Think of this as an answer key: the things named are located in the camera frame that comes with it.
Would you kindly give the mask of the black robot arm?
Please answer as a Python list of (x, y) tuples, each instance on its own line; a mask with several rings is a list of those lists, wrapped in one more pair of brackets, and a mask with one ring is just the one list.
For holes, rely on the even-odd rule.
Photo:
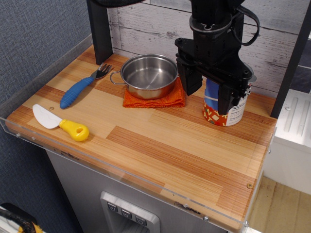
[(250, 46), (259, 33), (242, 41), (244, 16), (259, 26), (258, 17), (241, 0), (193, 0), (190, 28), (193, 39), (178, 38), (179, 76), (187, 95), (196, 92), (206, 77), (218, 84), (218, 112), (225, 115), (238, 105), (254, 78), (252, 69), (239, 58), (241, 46)]

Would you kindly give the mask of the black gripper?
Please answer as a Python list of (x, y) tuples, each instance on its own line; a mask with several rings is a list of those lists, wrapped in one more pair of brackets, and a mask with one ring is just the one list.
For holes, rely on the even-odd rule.
[(178, 38), (175, 45), (177, 69), (185, 93), (190, 96), (202, 86), (204, 77), (219, 84), (218, 113), (226, 115), (246, 95), (252, 73), (241, 61), (242, 46), (254, 42), (242, 40), (242, 29), (193, 33), (192, 39)]

